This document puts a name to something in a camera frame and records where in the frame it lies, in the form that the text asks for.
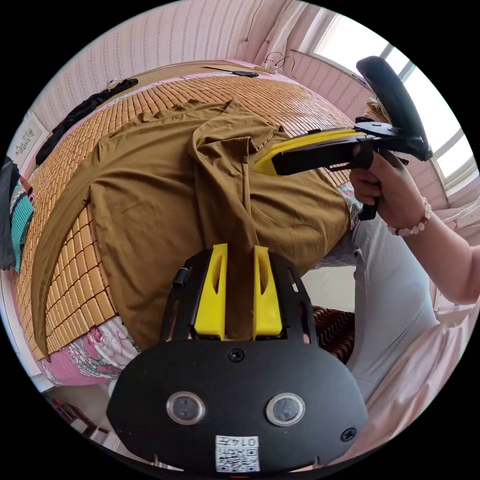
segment teal striped cloth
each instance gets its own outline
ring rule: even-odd
[[[10,235],[13,252],[15,253],[15,266],[13,268],[17,273],[20,273],[22,250],[33,214],[34,208],[30,203],[29,194],[22,183],[18,182],[10,198]]]

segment woven bamboo sleeping mat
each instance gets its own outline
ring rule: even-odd
[[[99,139],[131,121],[140,112],[156,113],[189,100],[207,103],[233,98],[264,119],[282,125],[291,135],[312,129],[348,127],[352,121],[326,100],[296,84],[266,78],[212,76],[192,78],[153,86],[134,93],[98,111],[69,134],[34,175],[33,216],[23,251],[21,272],[14,278],[21,324],[34,357],[38,349],[32,326],[32,265],[35,248],[50,211],[79,162]],[[334,185],[347,181],[347,172],[326,172]],[[48,293],[46,314],[49,353],[60,350],[95,325],[116,314],[99,256],[92,214],[85,208],[72,225],[64,243]]]

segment floral bedsheet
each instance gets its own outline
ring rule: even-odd
[[[54,385],[92,385],[116,379],[140,350],[119,316],[38,362]]]

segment window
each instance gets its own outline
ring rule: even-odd
[[[460,124],[440,92],[418,68],[404,85],[418,110],[431,149],[436,152],[460,129]]]
[[[358,74],[357,61],[370,55],[380,55],[388,44],[384,38],[362,24],[338,15],[315,53]]]
[[[462,135],[451,148],[449,148],[436,162],[440,167],[443,175],[449,178],[455,172],[458,172],[473,159],[472,148],[465,135]]]
[[[335,14],[322,26],[310,54],[359,75],[357,61],[376,55],[384,58],[403,81],[418,110],[433,150],[433,164],[445,188],[478,170],[469,142],[440,92],[398,48],[351,18]]]

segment sticker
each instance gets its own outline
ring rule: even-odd
[[[259,438],[257,436],[215,437],[215,466],[217,472],[259,472]]]

